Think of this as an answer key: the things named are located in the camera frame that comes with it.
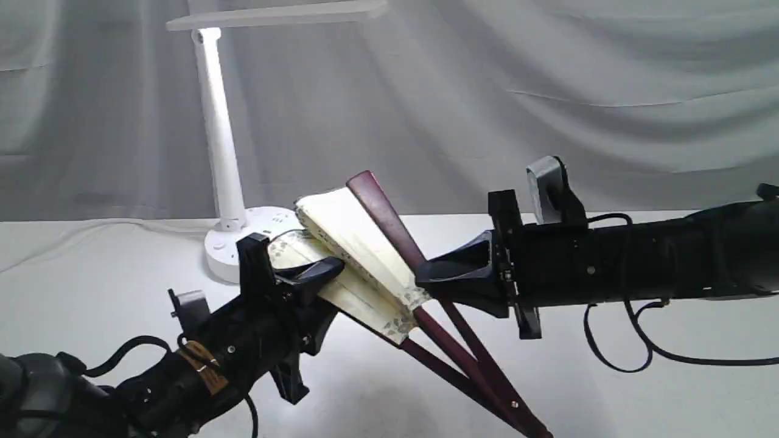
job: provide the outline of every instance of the curtain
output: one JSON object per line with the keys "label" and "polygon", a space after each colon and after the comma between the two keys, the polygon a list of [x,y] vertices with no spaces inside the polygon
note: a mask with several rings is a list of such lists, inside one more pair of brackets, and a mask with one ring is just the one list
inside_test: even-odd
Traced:
{"label": "curtain", "polygon": [[[164,24],[300,0],[0,0],[0,220],[213,217],[195,56]],[[390,0],[220,40],[247,207],[371,169],[403,214],[482,213],[560,156],[588,210],[779,182],[771,0]]]}

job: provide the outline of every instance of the white table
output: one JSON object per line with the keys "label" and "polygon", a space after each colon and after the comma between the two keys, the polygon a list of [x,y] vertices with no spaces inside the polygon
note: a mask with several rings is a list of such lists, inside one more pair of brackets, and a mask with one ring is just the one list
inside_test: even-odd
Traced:
{"label": "white table", "polygon": [[[633,216],[649,221],[678,215]],[[481,215],[406,219],[428,256],[453,249],[490,227],[489,218]],[[0,267],[76,225],[0,224]],[[212,310],[238,293],[237,287],[208,277],[197,238],[161,235],[133,225],[89,232],[67,250],[0,275],[0,351],[67,351],[94,366],[139,334],[174,344],[179,327],[169,315],[168,288],[202,289]],[[425,307],[455,333],[436,304]],[[590,353],[581,306],[543,309],[540,341],[520,341],[513,320],[494,320],[468,308],[463,312],[557,437],[779,436],[779,367],[707,368],[656,359],[644,373],[622,375]],[[776,315],[779,298],[676,302],[648,313],[645,324],[657,343],[681,354],[761,357],[779,354]],[[621,306],[599,306],[592,323],[607,357],[624,366],[643,361],[643,347]],[[424,335],[415,339],[436,351]],[[156,348],[138,348],[99,382],[115,385],[159,358]],[[269,377],[254,386],[261,436],[516,436],[437,376],[343,316],[333,324],[319,356],[304,355],[301,371],[311,393],[298,406],[282,401]],[[246,438],[250,431],[248,409],[240,404],[200,434]]]}

